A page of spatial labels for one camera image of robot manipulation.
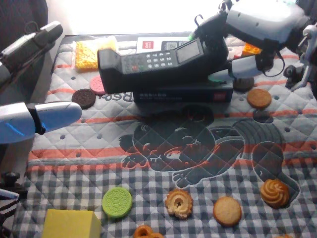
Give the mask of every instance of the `calculator box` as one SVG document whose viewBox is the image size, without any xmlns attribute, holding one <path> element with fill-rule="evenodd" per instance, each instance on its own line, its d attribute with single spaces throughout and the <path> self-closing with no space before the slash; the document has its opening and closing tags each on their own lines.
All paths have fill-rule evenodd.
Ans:
<svg viewBox="0 0 317 238">
<path fill-rule="evenodd" d="M 186 42 L 188 37 L 139 37 L 136 53 L 173 50 Z"/>
<path fill-rule="evenodd" d="M 133 98 L 136 103 L 229 103 L 232 98 L 232 93 L 232 82 L 224 84 L 206 82 L 186 86 L 154 89 L 149 92 L 133 92 Z"/>
</svg>

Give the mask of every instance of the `keypad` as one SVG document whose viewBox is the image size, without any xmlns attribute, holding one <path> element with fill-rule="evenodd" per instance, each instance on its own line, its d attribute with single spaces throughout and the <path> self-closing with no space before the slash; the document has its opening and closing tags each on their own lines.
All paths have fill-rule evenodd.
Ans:
<svg viewBox="0 0 317 238">
<path fill-rule="evenodd" d="M 144 53 L 122 58 L 123 71 L 125 73 L 143 72 L 152 69 L 174 66 L 176 60 L 167 52 Z"/>
</svg>

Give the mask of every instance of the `bag of yellow beads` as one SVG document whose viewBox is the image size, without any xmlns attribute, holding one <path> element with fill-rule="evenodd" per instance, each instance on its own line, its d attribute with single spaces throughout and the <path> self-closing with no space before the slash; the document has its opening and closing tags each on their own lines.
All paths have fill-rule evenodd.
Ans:
<svg viewBox="0 0 317 238">
<path fill-rule="evenodd" d="M 97 51 L 111 48 L 118 51 L 117 40 L 114 36 L 97 38 L 90 41 L 76 42 L 75 68 L 98 69 Z"/>
</svg>

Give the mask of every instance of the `quilted mat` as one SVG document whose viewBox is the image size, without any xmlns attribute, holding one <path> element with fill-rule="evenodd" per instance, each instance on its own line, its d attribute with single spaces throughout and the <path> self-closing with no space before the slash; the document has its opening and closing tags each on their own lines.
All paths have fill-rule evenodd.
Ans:
<svg viewBox="0 0 317 238">
<path fill-rule="evenodd" d="M 235 40 L 227 43 L 234 46 Z M 120 52 L 135 53 L 135 44 L 119 42 Z M 72 46 L 59 48 L 46 102 L 71 101 L 98 75 L 70 67 Z M 282 55 L 286 65 L 299 64 L 290 51 Z M 276 59 L 268 74 L 281 69 Z M 46 211 L 68 209 L 94 211 L 103 238 L 131 238 L 143 224 L 166 238 L 317 237 L 317 101 L 310 84 L 291 92 L 285 83 L 281 75 L 255 78 L 255 87 L 272 95 L 264 111 L 238 92 L 230 104 L 135 104 L 131 93 L 98 96 L 79 121 L 36 136 L 24 180 L 28 197 L 17 206 L 14 236 L 39 238 Z M 278 210 L 260 195 L 264 181 L 275 178 L 290 191 L 289 203 Z M 133 205 L 114 221 L 103 212 L 102 197 L 116 186 L 129 190 Z M 184 221 L 164 206 L 175 188 L 193 198 L 193 213 Z M 212 215 L 222 196 L 242 208 L 232 228 Z"/>
</svg>

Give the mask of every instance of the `yellow box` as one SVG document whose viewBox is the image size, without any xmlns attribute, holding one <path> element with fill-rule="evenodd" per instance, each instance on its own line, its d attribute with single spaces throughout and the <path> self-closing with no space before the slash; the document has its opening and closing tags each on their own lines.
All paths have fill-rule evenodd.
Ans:
<svg viewBox="0 0 317 238">
<path fill-rule="evenodd" d="M 241 56 L 250 56 L 250 55 L 257 55 L 261 53 L 261 49 L 258 47 L 255 47 L 253 45 L 250 45 L 248 43 L 245 44 Z"/>
<path fill-rule="evenodd" d="M 92 211 L 49 209 L 42 238 L 100 238 L 101 222 Z"/>
</svg>

